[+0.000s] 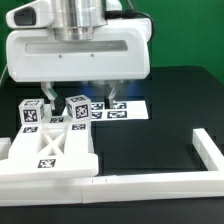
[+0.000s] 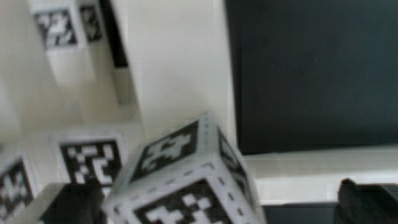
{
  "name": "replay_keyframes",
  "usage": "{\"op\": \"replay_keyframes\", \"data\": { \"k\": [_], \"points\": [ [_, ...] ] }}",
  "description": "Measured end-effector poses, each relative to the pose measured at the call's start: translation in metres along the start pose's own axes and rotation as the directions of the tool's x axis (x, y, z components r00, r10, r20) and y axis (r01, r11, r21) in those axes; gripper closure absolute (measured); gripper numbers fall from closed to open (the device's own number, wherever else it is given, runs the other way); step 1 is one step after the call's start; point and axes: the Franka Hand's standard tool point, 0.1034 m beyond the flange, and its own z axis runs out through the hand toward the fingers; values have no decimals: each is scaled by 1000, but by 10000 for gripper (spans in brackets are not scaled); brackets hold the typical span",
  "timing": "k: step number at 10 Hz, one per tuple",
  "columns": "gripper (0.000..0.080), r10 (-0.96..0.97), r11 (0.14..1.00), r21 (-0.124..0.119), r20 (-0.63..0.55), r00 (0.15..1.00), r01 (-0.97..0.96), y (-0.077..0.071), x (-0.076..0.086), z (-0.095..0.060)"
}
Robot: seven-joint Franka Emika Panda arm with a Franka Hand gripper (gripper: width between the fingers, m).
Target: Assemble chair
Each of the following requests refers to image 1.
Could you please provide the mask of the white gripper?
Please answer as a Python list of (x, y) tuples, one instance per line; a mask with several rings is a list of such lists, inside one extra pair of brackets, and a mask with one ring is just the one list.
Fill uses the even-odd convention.
[[(6, 14), (9, 75), (42, 82), (52, 111), (61, 101), (53, 82), (143, 79), (150, 73), (152, 20), (118, 1), (32, 1)], [(104, 98), (112, 109), (119, 83)]]

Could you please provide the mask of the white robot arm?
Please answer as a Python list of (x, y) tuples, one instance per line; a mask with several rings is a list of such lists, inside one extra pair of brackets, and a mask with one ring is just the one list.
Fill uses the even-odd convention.
[(119, 0), (33, 0), (6, 14), (8, 72), (16, 82), (39, 82), (50, 100), (66, 81), (107, 81), (106, 107), (123, 80), (150, 73), (149, 15)]

